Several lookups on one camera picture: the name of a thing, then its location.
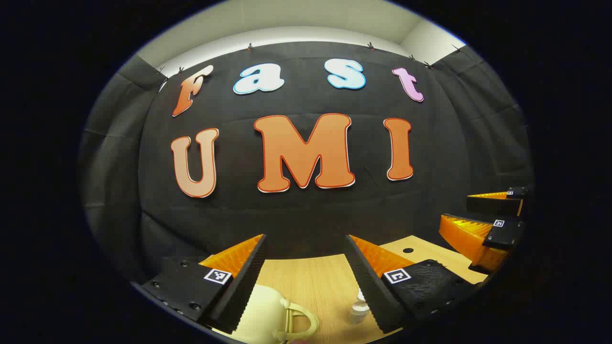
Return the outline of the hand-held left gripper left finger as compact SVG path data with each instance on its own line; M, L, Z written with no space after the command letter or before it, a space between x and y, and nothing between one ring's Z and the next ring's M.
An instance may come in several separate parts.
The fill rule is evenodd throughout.
M267 251L267 236L260 234L208 257L164 257L159 272L141 288L191 322L230 334L238 328Z

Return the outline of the white pump bottle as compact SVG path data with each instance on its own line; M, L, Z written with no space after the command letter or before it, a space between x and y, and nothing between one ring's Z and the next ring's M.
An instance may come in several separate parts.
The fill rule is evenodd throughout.
M365 296L361 289L358 289L356 301L350 309L350 322L352 324L359 324L367 318L370 314L370 307L365 300Z

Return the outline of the pale yellow suitcase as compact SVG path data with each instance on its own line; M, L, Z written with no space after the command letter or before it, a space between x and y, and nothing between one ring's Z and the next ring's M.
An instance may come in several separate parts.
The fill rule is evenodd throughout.
M294 331L294 318L308 318L310 327L301 332ZM217 332L246 344L293 344L306 340L318 331L319 318L308 309L270 287L256 284L245 307L236 330L232 333Z

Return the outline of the black backdrop cloth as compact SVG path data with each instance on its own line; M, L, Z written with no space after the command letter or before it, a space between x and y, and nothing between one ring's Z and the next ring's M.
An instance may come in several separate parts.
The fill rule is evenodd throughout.
M351 119L341 189L290 181L262 193L256 120L288 118L307 140L319 117ZM166 80L139 57L99 94L79 153L94 238L142 283L170 256L207 256L259 234L271 259L342 252L345 235L378 245L415 235L444 246L441 213L466 196L529 185L523 111L467 46L433 67L335 42L257 46Z

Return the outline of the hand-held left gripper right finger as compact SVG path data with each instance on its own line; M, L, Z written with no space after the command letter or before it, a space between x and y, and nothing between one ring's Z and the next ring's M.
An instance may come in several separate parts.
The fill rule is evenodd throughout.
M345 236L344 254L383 333L433 323L480 288L436 260L415 263L356 236Z

